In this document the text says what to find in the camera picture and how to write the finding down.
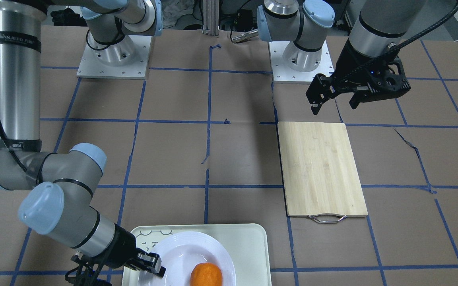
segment metal handle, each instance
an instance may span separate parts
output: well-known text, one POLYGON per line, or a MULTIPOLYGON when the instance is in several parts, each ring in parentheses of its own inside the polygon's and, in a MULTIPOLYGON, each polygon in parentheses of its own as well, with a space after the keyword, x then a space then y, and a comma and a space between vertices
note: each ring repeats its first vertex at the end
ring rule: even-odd
POLYGON ((315 215, 309 215, 308 218, 310 218, 311 220, 317 223, 331 223, 331 224, 338 223, 347 218, 347 215, 330 215, 330 216, 338 217, 338 220, 320 220, 315 215))

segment cutting board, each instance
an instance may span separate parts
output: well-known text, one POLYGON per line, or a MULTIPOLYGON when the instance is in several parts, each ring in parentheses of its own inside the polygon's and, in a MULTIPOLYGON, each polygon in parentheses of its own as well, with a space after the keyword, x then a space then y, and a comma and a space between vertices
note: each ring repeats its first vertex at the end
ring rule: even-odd
POLYGON ((367 216, 345 124, 279 122, 278 134, 290 216, 367 216))

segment tray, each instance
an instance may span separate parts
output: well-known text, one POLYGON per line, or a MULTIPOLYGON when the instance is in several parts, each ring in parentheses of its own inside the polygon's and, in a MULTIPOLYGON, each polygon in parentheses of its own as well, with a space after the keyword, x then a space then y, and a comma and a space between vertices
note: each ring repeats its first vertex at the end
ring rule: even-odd
MULTIPOLYGON (((200 224, 191 226, 138 226, 132 230, 137 246, 145 251, 178 232, 202 232, 218 240, 229 252, 238 286, 271 286, 268 241, 264 228, 255 223, 200 224)), ((124 268, 122 286, 138 286, 139 271, 124 268)))

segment orange object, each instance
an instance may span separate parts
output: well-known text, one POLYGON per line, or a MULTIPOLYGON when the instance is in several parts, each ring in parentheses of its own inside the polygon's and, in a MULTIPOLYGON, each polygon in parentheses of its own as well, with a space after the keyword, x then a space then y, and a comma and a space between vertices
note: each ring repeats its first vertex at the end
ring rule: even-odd
POLYGON ((222 286, 222 271, 213 263, 201 263, 192 270, 190 286, 222 286))

